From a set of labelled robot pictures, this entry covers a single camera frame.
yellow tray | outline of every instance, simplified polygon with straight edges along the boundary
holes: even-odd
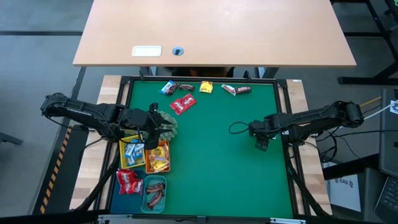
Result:
[[[133,139],[138,139],[138,134],[135,136],[129,136],[129,137],[125,137],[122,138],[123,141],[126,142],[131,142],[131,140]],[[142,159],[136,159],[136,165],[133,166],[129,166],[129,163],[127,161],[127,158],[124,157],[124,153],[125,148],[126,147],[126,143],[119,141],[119,151],[120,151],[120,163],[123,169],[128,169],[128,168],[132,168],[132,167],[136,167],[136,166],[142,166],[145,164],[145,150],[142,150]]]

wooden desk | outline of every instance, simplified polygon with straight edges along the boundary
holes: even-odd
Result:
[[[105,76],[97,103],[115,103],[119,91],[120,80],[120,76]],[[287,85],[293,113],[308,110],[302,82],[300,80],[287,80]],[[286,111],[284,106],[285,99],[283,89],[280,87],[279,91],[282,111]],[[122,104],[125,103],[126,97],[127,85],[123,91]],[[89,133],[87,143],[93,142],[98,138],[98,134]],[[307,141],[315,144],[315,140],[313,138],[308,138]],[[111,158],[109,159],[109,162],[111,162],[113,159],[116,146],[117,144],[113,144],[113,151],[111,152]],[[77,206],[83,202],[84,198],[88,196],[88,194],[93,190],[94,186],[98,183],[101,166],[104,159],[105,147],[106,143],[101,142],[94,144],[85,150],[78,173],[78,178],[76,180],[70,209],[77,208]],[[309,145],[300,146],[300,157],[307,188],[315,197],[315,200],[322,206],[322,208],[331,214],[330,203],[326,192],[325,181],[323,179],[322,167],[317,149]],[[100,209],[104,209],[107,191],[108,183],[105,185],[102,193],[101,202],[99,205]],[[298,202],[298,212],[304,214],[301,193],[297,186],[295,186],[295,192]]]
[[[133,57],[137,45],[162,55]],[[356,65],[329,0],[95,0],[73,64]]]

green table surface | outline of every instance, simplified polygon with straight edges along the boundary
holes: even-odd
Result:
[[[200,83],[192,82],[186,84],[195,91],[177,90],[167,96],[159,93],[165,84],[135,81],[130,103],[130,108],[147,110],[158,102],[159,110],[178,122],[178,133],[170,142],[171,170],[158,174],[167,179],[161,214],[292,218],[280,136],[264,152],[254,147],[256,139],[248,132],[228,132],[235,121],[248,123],[277,112],[273,85],[230,84],[252,88],[251,93],[233,96],[221,83],[214,83],[209,94],[199,92]],[[170,104],[188,93],[197,103],[178,116]],[[244,128],[236,125],[233,131]],[[121,202],[122,196],[114,197],[113,203],[134,203]]]

orange tray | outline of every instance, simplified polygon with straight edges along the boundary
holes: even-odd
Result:
[[[164,170],[158,172],[158,173],[161,173],[161,172],[170,172],[171,167],[172,167],[172,161],[171,161],[171,159],[170,159],[171,156],[170,156],[170,144],[169,144],[169,141],[159,141],[159,146],[164,146],[165,144],[169,147],[169,167],[168,167],[167,169],[164,169]],[[149,154],[150,154],[149,152],[148,152],[148,153],[145,153],[145,161],[147,161],[147,162],[145,163],[145,172],[146,172],[147,174],[155,174],[154,171],[151,171],[151,170],[150,170]]]

gray carpet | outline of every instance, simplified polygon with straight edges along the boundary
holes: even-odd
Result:
[[[0,30],[83,30],[91,3],[92,0],[0,0]],[[373,3],[383,23],[393,26],[395,21],[382,15],[386,10],[384,2]],[[365,5],[336,3],[333,7],[344,31],[376,30]],[[398,32],[392,36],[397,42]],[[79,39],[0,36],[0,131],[24,140],[21,146],[0,145],[0,216],[30,213],[58,130],[56,124],[41,117],[39,108],[45,95],[70,94],[78,73],[72,61]],[[386,43],[375,38],[350,38],[348,43],[358,64],[356,68],[281,68],[276,78],[303,80],[310,108],[336,100],[361,104],[380,96],[381,86],[342,86],[336,78],[370,77],[380,72],[393,62]],[[245,68],[237,69],[237,76],[243,71]],[[79,100],[96,102],[103,75],[138,75],[138,69],[88,68]],[[355,131],[371,129],[379,129],[378,117]],[[347,140],[359,156],[378,151],[378,134],[348,136]],[[325,150],[331,144],[325,141],[319,146]],[[336,159],[355,158],[344,142],[339,141]]]

